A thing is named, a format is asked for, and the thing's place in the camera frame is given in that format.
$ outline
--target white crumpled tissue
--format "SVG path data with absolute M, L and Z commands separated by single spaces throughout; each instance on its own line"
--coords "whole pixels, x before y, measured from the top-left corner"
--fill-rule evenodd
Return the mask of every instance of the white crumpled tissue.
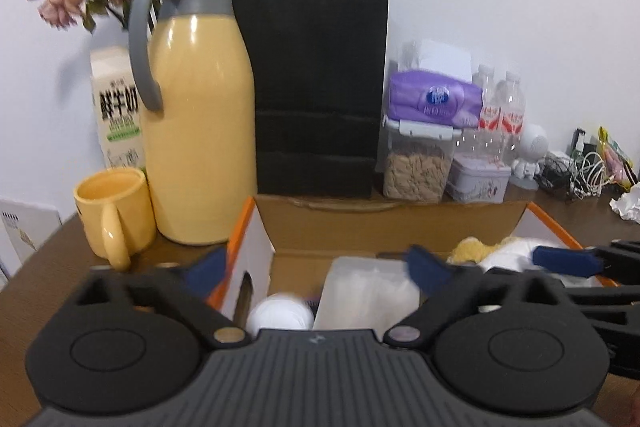
M 622 219 L 640 224 L 640 183 L 631 187 L 628 193 L 622 194 L 618 201 L 611 200 L 609 205 Z

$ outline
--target milk carton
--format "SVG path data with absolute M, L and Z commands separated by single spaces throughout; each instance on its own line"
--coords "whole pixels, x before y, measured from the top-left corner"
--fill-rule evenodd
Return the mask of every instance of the milk carton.
M 114 46 L 92 51 L 91 67 L 94 111 L 105 165 L 144 169 L 141 102 L 128 50 Z

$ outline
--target purple tissue pack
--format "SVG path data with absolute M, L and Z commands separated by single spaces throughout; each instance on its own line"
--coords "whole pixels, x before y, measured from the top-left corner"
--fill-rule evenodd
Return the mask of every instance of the purple tissue pack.
M 389 84 L 391 120 L 412 120 L 457 129 L 477 128 L 482 89 L 431 71 L 394 73 Z

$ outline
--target ribbed gray panel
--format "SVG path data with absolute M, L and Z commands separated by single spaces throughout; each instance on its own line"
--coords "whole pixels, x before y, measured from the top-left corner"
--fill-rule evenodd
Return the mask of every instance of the ribbed gray panel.
M 444 389 L 422 357 L 370 331 L 263 331 L 218 351 L 198 378 L 153 409 L 85 418 L 45 409 L 30 427 L 604 427 L 587 410 L 516 419 Z

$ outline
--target yellow mug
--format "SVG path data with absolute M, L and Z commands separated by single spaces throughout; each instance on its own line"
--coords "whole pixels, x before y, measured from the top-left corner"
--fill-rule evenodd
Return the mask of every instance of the yellow mug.
M 74 190 L 76 207 L 89 245 L 116 270 L 126 270 L 130 256 L 156 238 L 145 173 L 123 167 L 89 176 Z

